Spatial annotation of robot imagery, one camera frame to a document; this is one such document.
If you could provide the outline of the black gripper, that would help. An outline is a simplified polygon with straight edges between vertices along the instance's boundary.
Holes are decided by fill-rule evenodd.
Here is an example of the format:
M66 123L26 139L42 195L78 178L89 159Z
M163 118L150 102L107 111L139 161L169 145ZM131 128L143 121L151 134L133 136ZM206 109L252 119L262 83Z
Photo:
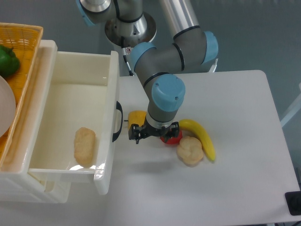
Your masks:
M178 137L180 131L179 122L173 122L171 126L161 128L152 127L147 120L144 121L143 126L139 126L138 124L131 124L128 137L129 140L134 140L136 144L139 144L141 139L145 139L148 137L166 137L167 139L171 137Z

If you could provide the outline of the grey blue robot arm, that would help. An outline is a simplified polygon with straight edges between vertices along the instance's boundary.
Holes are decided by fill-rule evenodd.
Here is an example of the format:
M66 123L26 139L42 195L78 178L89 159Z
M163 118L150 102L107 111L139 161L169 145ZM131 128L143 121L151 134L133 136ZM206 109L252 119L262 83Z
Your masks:
M105 34L121 50L130 75L136 75L149 105L142 125L129 124L129 139L139 142L151 136L177 137L180 126L174 118L183 103L185 85L176 76L185 69L216 58L218 43L212 32L200 29L188 0L163 0L173 43L158 49L154 19L140 0L79 0L80 14L89 26L105 23Z

